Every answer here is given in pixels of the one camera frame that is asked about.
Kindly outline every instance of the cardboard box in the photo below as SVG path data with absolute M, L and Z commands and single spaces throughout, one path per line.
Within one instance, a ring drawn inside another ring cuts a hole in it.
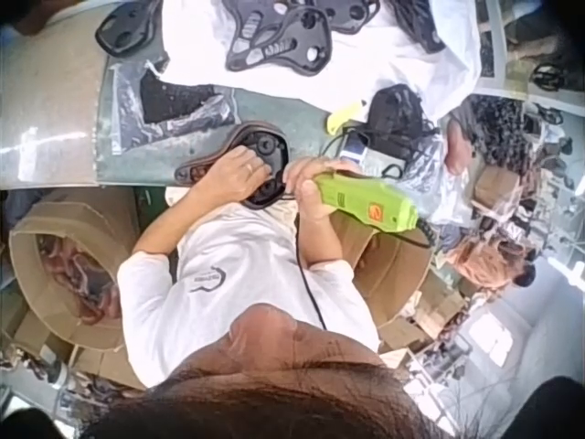
M 76 347 L 71 356 L 69 367 L 79 372 L 91 373 L 124 386 L 143 390 L 145 387 L 136 378 L 126 348 L 117 351 L 101 352 L 94 349 Z
M 73 351 L 73 346 L 52 334 L 30 310 L 16 330 L 12 343 L 36 359 L 43 359 L 49 364 L 55 359 L 67 363 Z
M 409 350 L 403 348 L 381 354 L 380 358 L 389 369 L 398 369 L 406 365 L 410 359 L 410 355 Z
M 426 338 L 424 332 L 409 323 L 403 316 L 396 316 L 378 327 L 378 333 L 392 350 L 406 348 L 411 343 Z
M 83 325 L 70 291 L 45 272 L 37 235 L 69 237 L 116 278 L 138 237 L 131 188 L 87 187 L 54 190 L 37 203 L 10 232 L 16 279 L 28 305 L 47 327 L 71 345 L 98 350 L 123 345 L 121 319 Z
M 463 277 L 457 284 L 457 289 L 459 289 L 459 292 L 463 297 L 471 299 L 475 293 L 482 289 L 482 287 L 474 284 L 466 277 Z
M 520 203 L 520 175 L 499 166 L 486 166 L 473 190 L 473 205 L 486 216 L 508 220 Z
M 436 338 L 449 321 L 463 309 L 465 301 L 433 271 L 420 286 L 420 300 L 414 320 L 432 338 Z
M 0 293 L 0 347 L 12 343 L 18 327 L 28 312 L 25 298 L 18 292 L 16 284 Z
M 343 212 L 337 211 L 331 219 L 344 259 L 355 268 L 354 284 L 380 328 L 392 321 L 419 289 L 429 270 L 432 249 L 416 247 L 396 235 L 379 232 Z M 420 230 L 400 235 L 426 242 Z

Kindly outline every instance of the left hand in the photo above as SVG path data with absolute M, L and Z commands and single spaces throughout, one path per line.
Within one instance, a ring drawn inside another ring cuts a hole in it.
M 299 214 L 304 220 L 319 221 L 331 215 L 335 208 L 323 204 L 319 188 L 313 178 L 319 174 L 335 171 L 359 173 L 353 162 L 327 157 L 305 157 L 291 162 L 282 175 L 286 192 L 294 194 L 299 203 Z
M 271 175 L 271 168 L 246 146 L 224 154 L 191 189 L 220 206 L 252 195 Z

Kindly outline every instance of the work table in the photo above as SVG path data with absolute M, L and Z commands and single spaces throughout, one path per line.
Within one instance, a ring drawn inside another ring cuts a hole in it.
M 112 10 L 104 6 L 47 27 L 3 48 L 0 188 L 61 186 L 168 186 L 175 168 L 213 154 L 230 126 L 112 152 L 112 67 L 157 61 L 159 35 L 127 60 L 108 58 L 93 29 Z M 304 102 L 244 90 L 233 96 L 241 121 L 272 123 L 284 131 L 291 158 L 317 155 L 329 141 L 326 113 Z

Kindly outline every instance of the orange button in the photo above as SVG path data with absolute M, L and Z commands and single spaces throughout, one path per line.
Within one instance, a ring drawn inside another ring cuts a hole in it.
M 367 215 L 375 222 L 382 222 L 384 219 L 384 209 L 379 204 L 372 203 L 367 208 Z

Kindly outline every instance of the green power tool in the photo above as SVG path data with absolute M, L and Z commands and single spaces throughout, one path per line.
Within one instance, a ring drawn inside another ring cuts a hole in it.
M 349 213 L 364 224 L 388 233 L 420 227 L 412 201 L 380 179 L 335 173 L 322 174 L 314 181 L 324 204 Z

